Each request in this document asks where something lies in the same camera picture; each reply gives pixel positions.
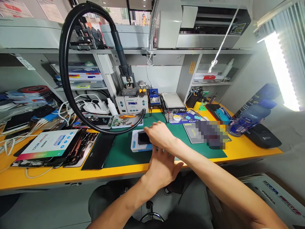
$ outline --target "white bottle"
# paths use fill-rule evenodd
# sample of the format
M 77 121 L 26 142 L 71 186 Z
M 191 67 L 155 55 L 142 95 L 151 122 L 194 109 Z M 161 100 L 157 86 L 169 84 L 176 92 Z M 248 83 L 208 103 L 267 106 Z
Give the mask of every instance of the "white bottle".
M 108 108 L 109 108 L 109 110 L 110 110 L 111 115 L 112 115 L 112 116 L 113 116 L 113 115 L 118 115 L 118 111 L 117 111 L 117 109 L 115 108 L 115 104 L 111 101 L 110 98 L 107 98 L 107 100 L 108 100 Z
M 228 75 L 229 71 L 233 67 L 232 66 L 233 62 L 234 62 L 234 58 L 232 60 L 230 60 L 230 62 L 226 65 L 225 69 L 222 71 L 221 76 L 226 77 Z

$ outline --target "red tape roll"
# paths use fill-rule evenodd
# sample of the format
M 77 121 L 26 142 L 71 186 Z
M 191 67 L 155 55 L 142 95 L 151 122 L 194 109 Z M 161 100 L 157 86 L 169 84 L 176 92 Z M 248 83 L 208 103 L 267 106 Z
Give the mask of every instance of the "red tape roll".
M 19 92 L 22 93 L 43 93 L 48 92 L 50 89 L 47 86 L 31 86 L 31 87 L 23 87 L 18 89 Z

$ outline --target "person's left hand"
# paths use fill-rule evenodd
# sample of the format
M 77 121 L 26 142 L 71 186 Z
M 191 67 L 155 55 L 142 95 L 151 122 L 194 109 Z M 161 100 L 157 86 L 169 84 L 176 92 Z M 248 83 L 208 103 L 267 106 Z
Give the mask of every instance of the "person's left hand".
M 150 191 L 156 193 L 176 179 L 183 162 L 175 165 L 174 160 L 174 155 L 170 155 L 166 150 L 163 151 L 160 148 L 157 150 L 155 145 L 152 146 L 152 158 L 148 171 L 143 176 Z

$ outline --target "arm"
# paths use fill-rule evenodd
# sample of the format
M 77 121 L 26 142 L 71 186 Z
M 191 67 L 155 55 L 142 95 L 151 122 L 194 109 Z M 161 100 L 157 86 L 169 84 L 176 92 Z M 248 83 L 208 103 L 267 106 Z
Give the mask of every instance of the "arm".
M 148 171 L 125 194 L 115 200 L 87 229 L 123 228 L 132 214 L 156 192 L 176 179 L 183 163 L 174 164 L 174 156 L 153 146 Z
M 245 184 L 175 138 L 160 121 L 145 127 L 152 144 L 165 148 L 184 161 L 206 186 L 250 226 L 256 228 L 287 228 L 275 212 Z

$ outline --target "floor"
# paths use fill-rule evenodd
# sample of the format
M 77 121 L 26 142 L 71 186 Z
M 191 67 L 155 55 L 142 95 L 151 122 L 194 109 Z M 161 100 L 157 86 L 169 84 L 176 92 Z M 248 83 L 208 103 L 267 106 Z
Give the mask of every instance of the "floor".
M 90 224 L 88 199 L 101 183 L 63 187 L 24 193 L 16 204 L 0 218 L 1 229 L 85 229 Z M 168 217 L 180 195 L 166 196 L 160 190 L 152 199 L 154 212 Z M 143 204 L 135 213 L 141 219 L 148 212 Z

